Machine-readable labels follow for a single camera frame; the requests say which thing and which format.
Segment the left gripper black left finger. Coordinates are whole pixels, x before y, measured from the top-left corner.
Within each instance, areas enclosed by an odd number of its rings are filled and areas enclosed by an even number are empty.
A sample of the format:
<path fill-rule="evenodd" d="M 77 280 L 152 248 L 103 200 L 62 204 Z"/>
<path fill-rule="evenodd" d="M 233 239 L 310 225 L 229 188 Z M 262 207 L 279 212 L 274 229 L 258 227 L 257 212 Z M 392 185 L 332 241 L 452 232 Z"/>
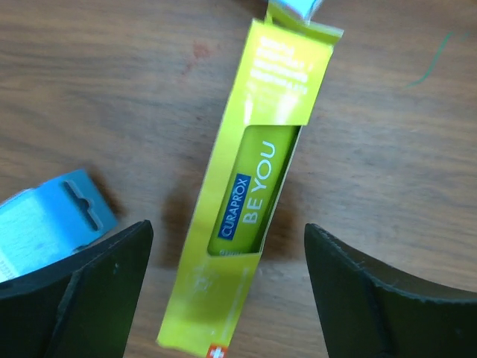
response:
<path fill-rule="evenodd" d="M 122 357 L 154 232 L 148 220 L 1 283 L 2 357 Z"/>

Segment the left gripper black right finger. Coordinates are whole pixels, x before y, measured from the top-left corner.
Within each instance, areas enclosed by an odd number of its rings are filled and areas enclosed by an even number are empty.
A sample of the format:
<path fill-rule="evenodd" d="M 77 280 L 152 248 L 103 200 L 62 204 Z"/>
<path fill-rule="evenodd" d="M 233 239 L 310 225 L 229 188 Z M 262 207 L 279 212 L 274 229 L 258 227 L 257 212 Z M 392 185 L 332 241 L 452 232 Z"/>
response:
<path fill-rule="evenodd" d="M 304 246 L 329 357 L 475 357 L 476 294 L 369 256 L 316 224 Z"/>

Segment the yellow toothpaste box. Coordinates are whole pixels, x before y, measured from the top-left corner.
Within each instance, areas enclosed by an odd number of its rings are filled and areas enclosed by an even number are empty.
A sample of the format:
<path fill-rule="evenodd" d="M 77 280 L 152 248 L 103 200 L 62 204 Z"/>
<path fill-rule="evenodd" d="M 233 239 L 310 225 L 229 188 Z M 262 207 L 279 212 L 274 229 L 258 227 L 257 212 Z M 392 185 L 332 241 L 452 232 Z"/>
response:
<path fill-rule="evenodd" d="M 343 31 L 254 20 L 181 254 L 157 343 L 224 357 L 301 130 Z"/>

